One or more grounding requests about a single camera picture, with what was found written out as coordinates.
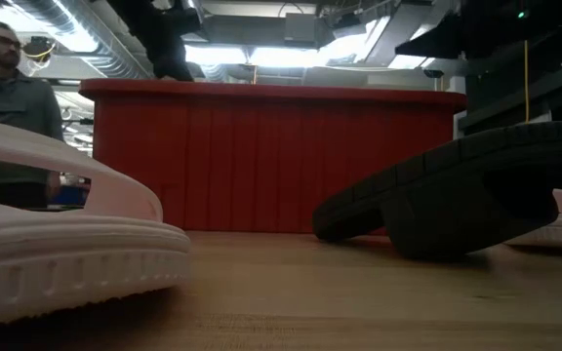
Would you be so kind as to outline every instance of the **black slide sandal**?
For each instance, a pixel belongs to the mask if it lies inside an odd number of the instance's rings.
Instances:
[[[466,254],[550,224],[554,188],[562,189],[562,122],[495,129],[359,181],[314,211],[313,229],[335,242],[385,226],[405,256]]]

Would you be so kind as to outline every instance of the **man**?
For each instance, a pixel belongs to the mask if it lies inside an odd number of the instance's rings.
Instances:
[[[60,107],[48,83],[17,69],[20,41],[0,22],[0,123],[63,140]],[[60,188],[60,174],[0,162],[0,204],[46,208]]]

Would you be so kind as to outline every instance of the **person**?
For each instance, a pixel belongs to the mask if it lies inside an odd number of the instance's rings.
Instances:
[[[60,107],[51,86],[18,69],[20,41],[0,22],[0,123],[63,141]],[[0,162],[0,204],[47,208],[60,189],[60,173]]]
[[[157,78],[168,76],[182,82],[194,81],[185,62],[181,36],[201,29],[196,10],[185,9],[181,1],[175,1],[167,11],[157,9],[147,0],[107,2],[146,49]]]

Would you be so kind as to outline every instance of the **yellow cord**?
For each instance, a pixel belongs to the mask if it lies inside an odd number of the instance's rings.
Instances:
[[[528,40],[524,41],[524,96],[526,103],[526,123],[531,120],[531,101],[528,91]]]
[[[49,48],[49,50],[47,50],[47,51],[44,52],[44,53],[40,53],[40,54],[36,54],[36,55],[30,55],[30,54],[28,54],[28,53],[25,53],[25,55],[26,55],[28,58],[37,59],[37,58],[41,58],[41,57],[43,57],[43,56],[46,56],[46,55],[50,54],[55,48],[56,48],[56,43],[54,43],[54,45],[52,45],[51,48]]]

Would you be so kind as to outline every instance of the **dark clothing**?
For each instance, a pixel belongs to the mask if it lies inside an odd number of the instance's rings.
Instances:
[[[0,204],[18,209],[44,209],[47,207],[45,184],[0,183]]]
[[[185,62],[181,39],[186,32],[200,29],[200,19],[194,9],[184,9],[179,1],[169,11],[157,9],[150,1],[107,2],[146,49],[157,78],[169,76],[183,82],[194,81]]]
[[[18,73],[0,79],[0,123],[63,140],[60,107],[49,85]],[[0,162],[0,183],[47,183],[49,171]]]

